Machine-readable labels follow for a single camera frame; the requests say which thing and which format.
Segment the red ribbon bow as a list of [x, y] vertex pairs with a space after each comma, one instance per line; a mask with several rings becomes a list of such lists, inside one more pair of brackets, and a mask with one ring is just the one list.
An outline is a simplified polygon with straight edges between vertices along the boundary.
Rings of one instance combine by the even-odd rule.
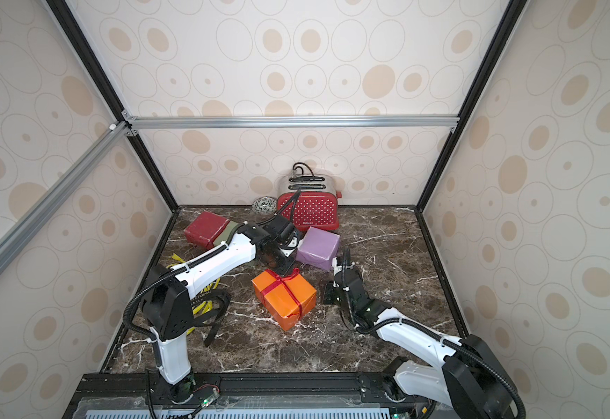
[[289, 298], [291, 298], [292, 305], [297, 307], [297, 313], [289, 314], [287, 315], [287, 318], [293, 318], [296, 316], [297, 319], [301, 319], [303, 317], [303, 305], [289, 287], [289, 282], [300, 276], [300, 269], [295, 268], [293, 272], [287, 277], [282, 277], [278, 273], [269, 269], [267, 269], [265, 272], [273, 278], [273, 282], [261, 290], [261, 302], [266, 303], [267, 297], [268, 295], [270, 295], [270, 293], [273, 293], [273, 291], [275, 291], [276, 289], [282, 288], [287, 293], [287, 295], [289, 295]]

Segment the black printed ribbon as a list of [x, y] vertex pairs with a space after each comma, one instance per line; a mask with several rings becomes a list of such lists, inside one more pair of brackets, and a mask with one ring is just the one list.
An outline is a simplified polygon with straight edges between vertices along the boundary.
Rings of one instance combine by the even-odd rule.
[[193, 325], [191, 329], [209, 328], [203, 342], [205, 347], [212, 345], [231, 301], [231, 294], [221, 289], [203, 291], [191, 300], [193, 306]]

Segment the purple gift box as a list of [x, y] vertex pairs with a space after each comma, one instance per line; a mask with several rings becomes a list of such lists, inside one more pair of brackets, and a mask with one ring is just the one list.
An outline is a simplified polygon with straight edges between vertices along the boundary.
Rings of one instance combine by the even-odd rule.
[[296, 260], [330, 272], [339, 246], [340, 237], [336, 233], [310, 227], [298, 246]]

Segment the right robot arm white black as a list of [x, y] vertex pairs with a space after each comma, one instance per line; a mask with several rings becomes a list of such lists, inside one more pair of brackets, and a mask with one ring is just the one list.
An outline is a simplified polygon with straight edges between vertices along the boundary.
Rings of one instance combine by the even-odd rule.
[[401, 396], [423, 396], [451, 407], [460, 418], [527, 417], [516, 384], [478, 336], [445, 335], [371, 298], [355, 266], [335, 268], [326, 297], [357, 333], [395, 344], [427, 363], [404, 360], [390, 371], [390, 383]]

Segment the green gift box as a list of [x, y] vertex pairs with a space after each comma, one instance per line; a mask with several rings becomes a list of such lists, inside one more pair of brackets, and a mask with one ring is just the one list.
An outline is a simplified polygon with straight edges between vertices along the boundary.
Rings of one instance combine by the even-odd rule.
[[231, 235], [237, 226], [238, 226], [238, 224], [236, 222], [230, 221], [227, 224], [227, 226], [224, 228], [224, 230], [221, 232], [221, 234], [219, 234], [216, 237], [216, 239], [213, 241], [213, 246], [216, 247], [216, 246], [220, 245], [222, 242], [229, 244], [231, 241]]

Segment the orange gift box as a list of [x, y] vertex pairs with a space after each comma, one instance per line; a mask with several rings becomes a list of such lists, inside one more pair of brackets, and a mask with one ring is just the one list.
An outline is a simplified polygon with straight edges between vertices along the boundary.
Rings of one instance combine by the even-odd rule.
[[[265, 271], [252, 280], [255, 295], [260, 302], [261, 290], [272, 282], [273, 278], [266, 274]], [[301, 301], [304, 317], [317, 303], [317, 290], [313, 288], [303, 275], [301, 275], [301, 272], [299, 277], [289, 282], [289, 287]], [[267, 302], [261, 302], [261, 304], [270, 312], [283, 331], [289, 331], [289, 329], [293, 328], [301, 320], [297, 319], [296, 316], [287, 318], [287, 315], [297, 313], [297, 307], [292, 305], [291, 298], [289, 298], [289, 295], [287, 295], [282, 288], [276, 289], [273, 293], [270, 293], [267, 297]]]

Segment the red gift box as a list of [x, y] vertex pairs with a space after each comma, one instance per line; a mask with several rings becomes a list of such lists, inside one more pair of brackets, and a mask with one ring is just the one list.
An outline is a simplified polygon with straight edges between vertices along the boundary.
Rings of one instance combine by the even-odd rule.
[[206, 250], [214, 248], [213, 242], [219, 237], [230, 221], [209, 211], [199, 214], [185, 229], [184, 236], [190, 244]]

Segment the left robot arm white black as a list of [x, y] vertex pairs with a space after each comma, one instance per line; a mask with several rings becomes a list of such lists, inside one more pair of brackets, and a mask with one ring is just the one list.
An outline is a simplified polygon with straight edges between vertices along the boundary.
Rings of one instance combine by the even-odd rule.
[[123, 324], [148, 338], [154, 346], [158, 372], [168, 384], [175, 385], [191, 373], [186, 333], [192, 328], [208, 328], [205, 344], [210, 345], [230, 306], [227, 291], [208, 286], [254, 260], [282, 277], [293, 273], [302, 237], [292, 221], [280, 215], [260, 223], [241, 223], [228, 240], [165, 269], [137, 292], [124, 310]]

